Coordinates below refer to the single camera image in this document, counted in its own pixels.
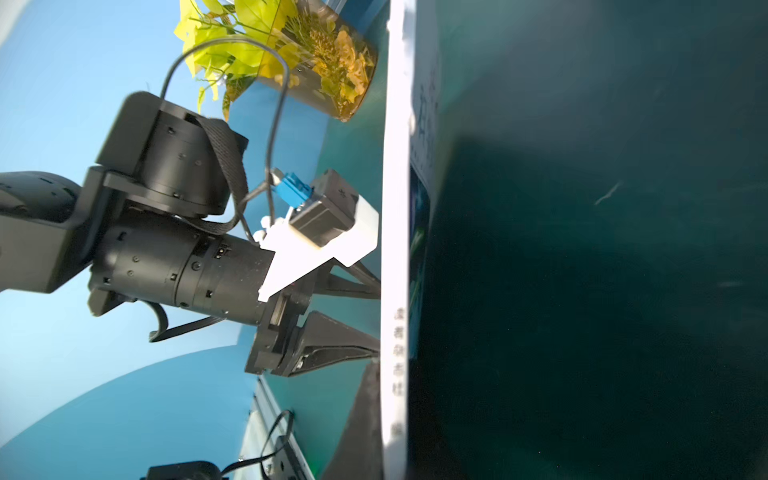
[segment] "blue backdrop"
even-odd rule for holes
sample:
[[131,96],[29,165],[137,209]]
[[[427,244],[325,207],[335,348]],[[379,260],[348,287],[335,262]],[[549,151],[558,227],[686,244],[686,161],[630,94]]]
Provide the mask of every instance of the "blue backdrop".
[[[125,96],[159,92],[181,52],[178,19],[176,2],[31,2],[0,47],[0,171],[81,181]],[[167,97],[194,109],[199,86],[180,68]],[[275,100],[257,84],[232,107],[230,125],[250,139],[252,184]],[[203,113],[220,117],[220,103]],[[311,179],[327,121],[289,100],[275,165]],[[252,224],[263,202],[249,208]],[[255,380],[242,373],[253,330],[225,322],[150,345],[151,312],[126,305],[93,318],[87,279],[47,296],[0,294],[0,478],[74,478],[70,466],[79,478],[137,478],[157,463],[233,461]],[[200,316],[169,313],[172,325]]]

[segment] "blue connector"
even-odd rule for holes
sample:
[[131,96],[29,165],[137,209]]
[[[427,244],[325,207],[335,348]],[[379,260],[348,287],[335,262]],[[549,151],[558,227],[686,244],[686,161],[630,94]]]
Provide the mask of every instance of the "blue connector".
[[312,196],[312,187],[299,180],[296,174],[286,174],[273,189],[278,197],[293,208],[300,207]]

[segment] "black cable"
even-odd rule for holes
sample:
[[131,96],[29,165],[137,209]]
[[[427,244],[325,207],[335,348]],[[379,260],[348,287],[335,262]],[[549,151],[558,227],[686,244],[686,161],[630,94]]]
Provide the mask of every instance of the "black cable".
[[194,322],[175,326],[172,329],[166,329],[161,333],[152,332],[153,335],[149,341],[150,343],[162,342],[163,340],[172,339],[175,336],[184,335],[185,333],[194,332],[195,330],[199,330],[207,326],[216,325],[222,320],[224,320],[224,318],[220,316],[207,316],[203,319],[195,320]]
[[218,316],[207,316],[203,319],[195,320],[194,322],[185,323],[184,325],[175,326],[174,328],[169,329],[168,315],[165,313],[163,306],[159,303],[150,302],[148,300],[142,300],[142,302],[146,303],[157,317],[157,330],[149,332],[149,343],[162,342],[163,340],[172,339],[175,336],[184,335],[185,333],[215,325],[221,320],[224,320]]
[[[282,412],[280,412],[280,414],[277,416],[277,418],[273,422],[272,427],[270,428],[270,432],[266,434],[266,442],[264,443],[264,447],[262,447],[262,449],[261,449],[262,453],[264,453],[264,449],[266,448],[267,444],[270,442],[270,438],[272,438],[272,434],[275,432],[275,430],[277,429],[277,426],[280,424],[280,420],[282,420],[285,417],[288,417],[288,427],[286,428],[285,437],[286,437],[286,439],[290,438],[290,435],[293,432],[293,418],[294,418],[294,415],[293,415],[293,412],[291,412],[290,410],[283,410]],[[281,446],[276,448],[275,451],[270,453],[269,455],[262,455],[260,457],[249,458],[247,460],[240,460],[239,462],[234,462],[233,464],[228,465],[224,470],[222,470],[221,471],[221,475],[224,476],[227,473],[232,472],[233,470],[237,470],[237,469],[243,468],[243,467],[249,467],[251,465],[255,465],[256,463],[260,464],[264,460],[269,460],[270,458],[272,458],[275,455],[277,455],[277,453],[280,450],[285,448],[287,442],[288,442],[288,440],[283,442],[283,444]]]
[[[213,40],[204,41],[203,43],[200,43],[198,45],[193,46],[183,54],[179,58],[177,58],[174,63],[171,65],[170,70],[168,70],[168,74],[165,76],[165,80],[163,81],[163,88],[160,91],[160,98],[162,100],[165,99],[165,94],[168,91],[168,85],[170,84],[170,78],[173,77],[174,72],[178,68],[179,65],[181,65],[181,62],[184,61],[188,56],[192,55],[195,52],[198,52],[200,50],[203,50],[204,48],[212,47],[214,45],[222,44],[222,43],[247,43],[248,45],[253,45],[254,47],[261,48],[262,50],[266,51],[270,55],[272,55],[274,58],[277,59],[277,61],[280,62],[280,64],[283,66],[283,86],[280,89],[280,96],[277,98],[277,107],[275,108],[275,116],[272,120],[272,126],[270,127],[270,135],[267,137],[266,140],[266,157],[264,158],[264,181],[266,182],[267,189],[266,189],[266,203],[269,206],[270,209],[270,226],[275,224],[275,203],[274,199],[272,198],[272,153],[274,151],[275,146],[275,139],[277,137],[277,125],[280,123],[280,117],[283,115],[283,105],[285,104],[286,95],[288,95],[288,84],[290,83],[290,68],[288,67],[288,63],[285,61],[283,57],[280,56],[275,50],[273,50],[270,47],[267,47],[265,44],[253,40],[252,38],[248,38],[246,36],[242,35],[228,35],[226,37],[221,38],[214,38]],[[246,198],[250,198],[248,201],[252,200],[256,197],[260,192],[257,192],[259,187],[256,187],[254,190],[252,190]],[[251,240],[251,243],[253,242],[253,235],[250,233],[250,228],[248,227],[248,224],[245,222],[245,205],[247,204],[247,201],[241,202],[242,204],[242,210],[238,211],[240,205],[235,205],[235,214],[240,215],[240,221],[243,222],[243,228],[245,228],[246,233],[248,234],[248,238]]]

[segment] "clear plastic container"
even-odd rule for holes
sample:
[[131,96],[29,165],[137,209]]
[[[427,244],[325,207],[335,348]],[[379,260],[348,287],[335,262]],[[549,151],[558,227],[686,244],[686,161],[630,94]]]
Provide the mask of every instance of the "clear plastic container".
[[[357,111],[376,69],[373,47],[320,0],[280,0],[267,44],[291,67],[289,95],[341,121]],[[283,67],[265,54],[258,80],[282,86]]]

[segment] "dark green surface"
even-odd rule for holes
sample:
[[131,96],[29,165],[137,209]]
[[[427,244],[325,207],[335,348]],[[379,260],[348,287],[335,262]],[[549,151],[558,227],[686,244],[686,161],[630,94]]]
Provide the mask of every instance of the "dark green surface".
[[[338,171],[378,211],[382,201],[387,18],[388,9],[366,34],[379,49],[379,63],[366,98],[349,122],[330,121],[317,167],[318,174],[327,168]],[[381,248],[362,262],[380,275]],[[374,300],[314,296],[308,312],[319,310],[378,337],[379,309],[379,302]],[[296,440],[317,478],[336,450],[365,366],[363,361],[347,362],[291,379],[268,376],[280,407],[296,413]]]
[[470,478],[768,477],[768,4],[503,9],[493,44],[444,32],[499,52],[442,119],[419,357],[452,451]]

